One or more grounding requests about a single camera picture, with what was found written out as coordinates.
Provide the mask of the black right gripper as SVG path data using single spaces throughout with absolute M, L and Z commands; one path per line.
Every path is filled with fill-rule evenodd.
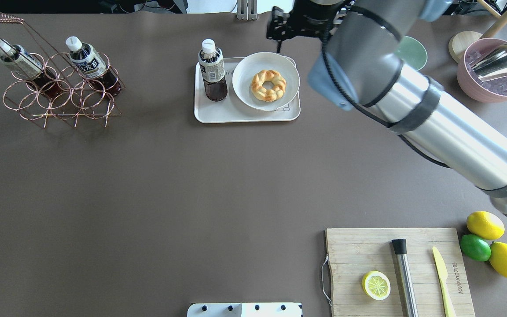
M 344 4 L 344 0 L 296 0 L 288 16 L 288 32 L 292 37 L 319 37 Z

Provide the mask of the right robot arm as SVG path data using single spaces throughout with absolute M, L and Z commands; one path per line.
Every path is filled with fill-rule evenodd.
M 490 197 L 507 217 L 507 138 L 394 53 L 418 19 L 433 21 L 450 0 L 356 0 L 334 32 L 345 0 L 296 0 L 288 22 L 322 39 L 311 86 L 340 107 L 412 140 Z

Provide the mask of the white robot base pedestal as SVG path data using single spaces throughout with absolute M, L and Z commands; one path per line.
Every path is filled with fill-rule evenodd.
M 299 302 L 194 303 L 187 317 L 303 317 Z

